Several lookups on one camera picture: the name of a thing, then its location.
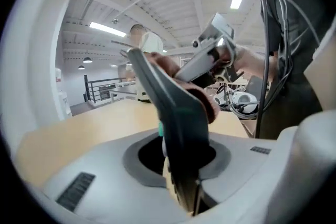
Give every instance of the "wooden table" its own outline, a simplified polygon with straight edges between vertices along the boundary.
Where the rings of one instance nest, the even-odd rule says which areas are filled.
[[[15,165],[22,179],[42,188],[50,176],[93,146],[158,125],[154,105],[125,99],[26,134]],[[247,137],[239,119],[231,112],[220,112],[209,130]]]

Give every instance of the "black cable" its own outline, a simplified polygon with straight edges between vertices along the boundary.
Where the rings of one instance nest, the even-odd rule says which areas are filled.
[[[223,86],[223,84],[219,83],[219,87],[218,87],[218,89],[217,89],[215,95],[218,94],[218,92],[219,92],[219,90],[222,88],[222,86]]]
[[[303,13],[303,11],[301,10],[301,8],[292,0],[288,0],[301,14]],[[279,0],[280,2],[280,7],[281,7],[281,14],[282,14],[282,18],[283,18],[283,24],[284,24],[284,31],[283,31],[283,36],[284,36],[284,43],[285,43],[285,71],[283,72],[283,77],[281,78],[281,80],[277,83],[274,92],[268,96],[267,98],[267,102],[265,105],[265,94],[263,94],[263,86],[264,83],[266,82],[266,88],[267,88],[267,79],[265,80],[265,71],[269,69],[269,63],[268,65],[266,65],[266,62],[269,62],[269,56],[267,56],[267,52],[265,51],[265,69],[264,69],[264,79],[263,79],[263,84],[262,84],[262,89],[261,89],[261,98],[260,101],[262,101],[262,97],[264,97],[264,104],[259,104],[259,111],[258,113],[254,113],[254,114],[249,114],[249,115],[245,115],[242,114],[240,112],[238,112],[234,106],[231,104],[231,101],[229,99],[229,95],[225,92],[225,95],[227,95],[227,100],[228,100],[228,105],[230,106],[231,110],[237,114],[238,117],[242,118],[242,119],[253,119],[256,116],[258,116],[258,121],[257,121],[257,127],[256,128],[256,138],[259,138],[259,132],[260,132],[260,123],[261,123],[261,117],[262,117],[262,113],[265,112],[269,106],[272,104],[272,102],[275,100],[275,98],[277,97],[277,95],[279,94],[279,92],[281,91],[281,89],[284,87],[286,81],[288,80],[290,73],[292,72],[293,69],[293,61],[292,61],[292,57],[291,57],[291,53],[289,51],[289,47],[294,44],[297,40],[299,40],[306,32],[308,29],[311,29],[311,31],[314,34],[314,28],[311,27],[311,23],[309,21],[307,21],[308,23],[308,28],[305,29],[295,40],[293,40],[290,44],[289,44],[289,31],[288,31],[288,20],[287,20],[287,13],[288,13],[288,7],[287,7],[287,3],[286,0]],[[265,20],[265,13],[264,13],[264,23],[265,23],[265,39],[266,41],[268,40],[267,35],[268,33],[268,20]],[[269,46],[267,46],[267,43],[265,42],[265,49],[268,48],[268,54],[269,54]]]
[[[250,119],[250,115],[245,115],[240,113],[238,110],[235,109],[235,107],[233,106],[233,104],[231,103],[230,100],[230,96],[229,96],[229,92],[227,92],[227,83],[224,84],[224,96],[226,97],[226,102],[229,105],[231,111],[233,111],[239,118],[243,119],[243,120],[249,120]]]
[[[284,0],[279,0],[280,3],[280,9],[281,9],[281,16],[282,16],[282,24],[283,24],[283,43],[285,46],[285,69],[283,71],[283,75],[285,76],[288,69],[288,52],[289,52],[289,46],[288,46],[288,35],[286,34],[288,31],[288,23],[287,23],[287,4]]]
[[[264,76],[263,83],[261,85],[261,94],[259,101],[259,110],[257,117],[257,126],[256,126],[256,135],[255,138],[260,137],[260,125],[262,114],[264,112],[265,104],[265,95],[267,90],[267,81],[268,81],[268,71],[269,71],[269,29],[268,29],[268,16],[267,16],[267,2],[266,0],[261,0],[262,9],[264,10],[264,25],[265,25],[265,61],[264,61]]]
[[[301,16],[305,19],[306,23],[308,24],[314,39],[316,40],[316,43],[318,44],[318,46],[320,45],[321,41],[320,38],[318,37],[316,30],[313,26],[313,24],[311,23],[311,21],[309,20],[309,18],[307,17],[307,15],[305,14],[305,12],[302,10],[302,8],[300,8],[300,6],[298,4],[296,4],[293,0],[287,0],[290,4],[292,4],[294,6],[294,8],[301,14]]]

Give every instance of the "white ceiling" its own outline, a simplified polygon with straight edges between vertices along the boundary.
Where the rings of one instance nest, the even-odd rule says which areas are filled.
[[[121,63],[120,49],[127,49],[127,37],[92,29],[91,22],[104,24],[128,33],[140,23],[158,34],[166,50],[190,46],[211,16],[221,13],[235,28],[235,39],[242,45],[262,50],[263,22],[259,0],[243,0],[238,10],[230,9],[232,0],[143,0],[112,20],[137,0],[70,0],[62,24],[64,58],[71,60],[90,56],[94,60]]]

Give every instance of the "teal component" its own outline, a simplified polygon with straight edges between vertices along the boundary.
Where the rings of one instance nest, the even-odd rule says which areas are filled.
[[[163,136],[163,125],[162,122],[159,122],[159,136]]]

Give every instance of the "black railing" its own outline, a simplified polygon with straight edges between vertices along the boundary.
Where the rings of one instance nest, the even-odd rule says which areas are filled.
[[[116,83],[121,82],[126,78],[115,79],[101,79],[88,81],[88,76],[84,75],[85,91],[87,100],[91,100],[94,103],[110,98],[110,89],[116,87]]]

